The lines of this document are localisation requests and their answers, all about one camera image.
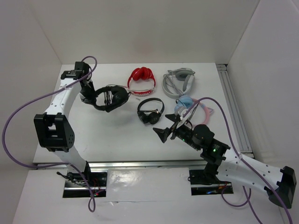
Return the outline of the black headset with microphone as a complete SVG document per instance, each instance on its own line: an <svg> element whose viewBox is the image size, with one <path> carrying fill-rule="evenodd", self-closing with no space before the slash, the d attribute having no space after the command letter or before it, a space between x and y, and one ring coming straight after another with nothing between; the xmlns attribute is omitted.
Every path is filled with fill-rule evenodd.
<svg viewBox="0 0 299 224"><path fill-rule="evenodd" d="M99 111L111 112L125 104L130 97L130 93L119 85L108 85L96 90L96 98L102 93L104 94L104 105L97 105L96 101L92 103L92 106Z"/></svg>

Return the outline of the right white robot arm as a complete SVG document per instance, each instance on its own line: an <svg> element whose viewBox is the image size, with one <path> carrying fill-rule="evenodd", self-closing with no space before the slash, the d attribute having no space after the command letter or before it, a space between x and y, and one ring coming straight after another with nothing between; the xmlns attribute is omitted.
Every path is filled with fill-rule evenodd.
<svg viewBox="0 0 299 224"><path fill-rule="evenodd" d="M200 151L201 158L207 162L203 171L207 182L218 180L240 184L260 191L277 206L292 208L297 185L294 169L274 167L235 152L229 145L215 139L214 133L204 124L191 129L186 125L179 126L175 114L166 117L173 121L173 125L166 129L154 128L154 132L163 143L168 138L179 138Z"/></svg>

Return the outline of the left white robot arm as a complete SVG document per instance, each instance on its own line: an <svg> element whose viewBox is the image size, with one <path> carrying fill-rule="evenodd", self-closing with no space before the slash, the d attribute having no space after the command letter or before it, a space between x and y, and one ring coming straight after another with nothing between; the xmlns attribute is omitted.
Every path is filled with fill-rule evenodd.
<svg viewBox="0 0 299 224"><path fill-rule="evenodd" d="M81 186L92 182L85 161L74 146L75 133L68 121L71 107L77 96L83 103L96 102L95 89L91 80L91 67L81 61L75 62L73 70L61 75L59 93L57 93L43 114L34 117L34 125L41 147L54 153L68 164L69 171L77 173L75 180Z"/></svg>

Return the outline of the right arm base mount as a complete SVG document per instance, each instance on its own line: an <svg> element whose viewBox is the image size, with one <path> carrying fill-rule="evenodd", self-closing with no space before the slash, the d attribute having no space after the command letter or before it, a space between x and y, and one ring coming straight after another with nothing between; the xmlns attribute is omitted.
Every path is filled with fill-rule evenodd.
<svg viewBox="0 0 299 224"><path fill-rule="evenodd" d="M191 184L192 196L233 194L233 187L230 182L219 180L208 180L203 175L202 169L189 170L188 181Z"/></svg>

